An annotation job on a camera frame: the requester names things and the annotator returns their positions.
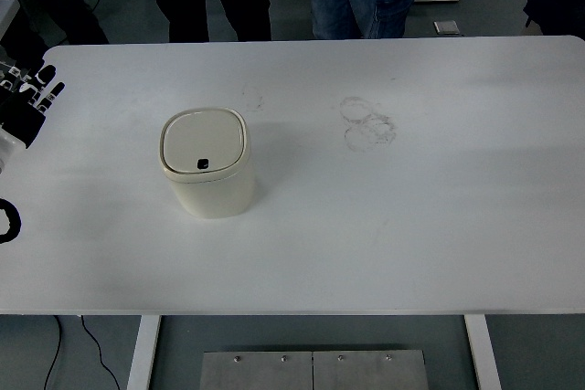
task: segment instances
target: table leg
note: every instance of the table leg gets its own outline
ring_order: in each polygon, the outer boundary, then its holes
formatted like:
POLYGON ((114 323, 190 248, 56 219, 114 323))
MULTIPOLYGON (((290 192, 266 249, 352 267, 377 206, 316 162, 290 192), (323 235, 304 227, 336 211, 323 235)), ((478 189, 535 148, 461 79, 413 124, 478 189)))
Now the table leg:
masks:
POLYGON ((485 316, 483 314, 467 314, 465 315, 465 325, 472 348, 479 390, 502 390, 485 316))
POLYGON ((160 324, 160 315, 141 317, 127 390, 148 390, 160 324))

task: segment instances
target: gray floor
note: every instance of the gray floor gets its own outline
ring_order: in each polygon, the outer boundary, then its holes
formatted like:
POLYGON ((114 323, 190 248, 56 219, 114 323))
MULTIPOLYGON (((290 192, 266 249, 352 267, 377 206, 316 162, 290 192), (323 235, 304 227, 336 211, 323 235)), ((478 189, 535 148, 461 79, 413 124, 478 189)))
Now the gray floor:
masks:
MULTIPOLYGON (((86 0, 95 5, 97 0, 86 0)), ((461 0, 415 5, 406 37, 436 37, 433 21, 455 20, 464 36, 518 35, 526 0, 461 0)), ((48 44, 64 37, 38 9, 27 11, 48 44)), ((101 0, 96 15, 115 44, 166 42, 154 0, 101 0)), ((235 39, 218 0, 208 0, 213 41, 235 39)), ((274 39, 312 38, 309 0, 271 0, 274 39)), ((52 389, 114 389, 80 318, 62 316, 63 341, 52 389)), ((138 330, 136 316, 89 316, 103 361, 125 388, 138 330)), ((585 320, 581 316, 490 316, 488 326, 505 390, 585 388, 585 320)), ((58 342, 51 316, 0 316, 0 389, 43 387, 58 342)), ((461 317, 168 317, 154 364, 153 389, 197 389, 204 351, 423 349, 430 388, 473 389, 473 363, 461 317)))

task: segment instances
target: black object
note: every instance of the black object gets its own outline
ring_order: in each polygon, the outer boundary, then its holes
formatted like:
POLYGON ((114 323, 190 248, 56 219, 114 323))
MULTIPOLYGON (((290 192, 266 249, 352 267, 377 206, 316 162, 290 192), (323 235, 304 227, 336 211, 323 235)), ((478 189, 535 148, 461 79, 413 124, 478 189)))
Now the black object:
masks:
POLYGON ((35 94, 32 88, 13 93, 0 106, 2 129, 21 140, 27 148, 37 138, 38 132, 45 123, 45 115, 28 103, 35 94))
POLYGON ((3 235, 0 235, 0 244, 4 244, 5 242, 10 242, 16 239, 20 233, 22 221, 20 220, 18 210, 9 201, 0 198, 0 210, 4 210, 9 224, 8 231, 3 235))

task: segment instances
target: trash can lid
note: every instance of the trash can lid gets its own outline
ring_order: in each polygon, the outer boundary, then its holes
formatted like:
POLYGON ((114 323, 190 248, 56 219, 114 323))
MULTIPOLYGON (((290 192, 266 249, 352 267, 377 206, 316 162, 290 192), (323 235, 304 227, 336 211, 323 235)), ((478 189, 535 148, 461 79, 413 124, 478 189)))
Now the trash can lid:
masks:
POLYGON ((167 175, 191 174, 198 177, 195 181, 209 181, 237 172, 229 168, 242 159, 247 143, 245 122, 235 111, 193 109, 166 123, 160 155, 167 175))

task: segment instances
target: trash can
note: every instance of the trash can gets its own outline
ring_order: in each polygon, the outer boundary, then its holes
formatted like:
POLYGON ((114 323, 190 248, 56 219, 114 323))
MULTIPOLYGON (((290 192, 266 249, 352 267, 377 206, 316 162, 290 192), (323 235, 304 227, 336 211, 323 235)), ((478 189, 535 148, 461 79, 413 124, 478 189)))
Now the trash can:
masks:
POLYGON ((235 216, 254 196, 250 136, 227 108, 183 111, 161 133, 159 158, 176 197, 201 218, 235 216))

